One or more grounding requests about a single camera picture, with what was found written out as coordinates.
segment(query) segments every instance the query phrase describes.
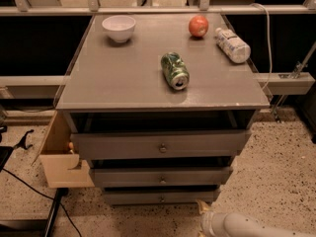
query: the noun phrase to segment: drawer knob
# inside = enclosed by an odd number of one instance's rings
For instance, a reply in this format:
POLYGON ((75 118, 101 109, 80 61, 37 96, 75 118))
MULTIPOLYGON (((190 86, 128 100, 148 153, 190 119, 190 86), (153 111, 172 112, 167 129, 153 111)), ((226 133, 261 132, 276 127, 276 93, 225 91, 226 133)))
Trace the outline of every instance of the drawer knob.
POLYGON ((166 182, 166 180, 165 180, 165 178, 164 177, 161 177, 160 178, 160 182, 159 182, 161 185, 165 185, 165 184, 167 184, 167 182, 166 182))
POLYGON ((160 144, 159 151, 161 153, 166 153, 167 152, 167 147, 166 147, 166 145, 164 143, 160 144))

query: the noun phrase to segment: plastic bottle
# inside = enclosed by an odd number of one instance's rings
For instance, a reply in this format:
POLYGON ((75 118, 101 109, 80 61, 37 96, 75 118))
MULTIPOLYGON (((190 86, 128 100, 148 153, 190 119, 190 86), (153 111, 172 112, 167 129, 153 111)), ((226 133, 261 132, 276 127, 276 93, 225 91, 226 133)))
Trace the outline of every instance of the plastic bottle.
POLYGON ((249 58, 250 47, 231 30, 217 28, 215 32, 216 43, 233 62, 242 63, 249 58))

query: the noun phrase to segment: speckled floor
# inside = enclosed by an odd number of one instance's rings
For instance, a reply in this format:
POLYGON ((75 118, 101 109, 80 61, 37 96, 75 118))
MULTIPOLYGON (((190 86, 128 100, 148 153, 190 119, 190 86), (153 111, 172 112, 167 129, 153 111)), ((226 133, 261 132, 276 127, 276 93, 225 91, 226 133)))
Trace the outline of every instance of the speckled floor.
MULTIPOLYGON (((292 108, 280 110, 276 123, 261 111, 252 136, 234 161, 234 172, 218 200, 216 212, 236 211, 263 224, 316 234, 316 145, 292 108)), ((54 196, 46 185, 40 160, 35 160, 46 125, 9 123, 1 145, 14 145, 29 129, 35 132, 29 151, 17 149, 5 168, 37 190, 54 196)), ((5 172, 0 173, 0 219, 46 218, 51 201, 35 194, 5 172)), ((100 189, 71 189, 62 202, 82 236, 197 236, 196 204, 110 207, 100 189)), ((63 211, 55 222, 55 237, 78 236, 63 211)))

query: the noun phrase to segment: green can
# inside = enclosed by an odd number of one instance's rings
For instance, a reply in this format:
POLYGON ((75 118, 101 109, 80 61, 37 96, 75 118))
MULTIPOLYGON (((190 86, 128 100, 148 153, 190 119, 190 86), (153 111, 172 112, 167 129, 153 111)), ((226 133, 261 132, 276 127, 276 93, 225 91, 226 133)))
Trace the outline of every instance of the green can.
POLYGON ((190 74, 185 62, 177 52, 168 52, 161 58, 161 66, 168 84, 175 90, 185 89, 190 80, 190 74))

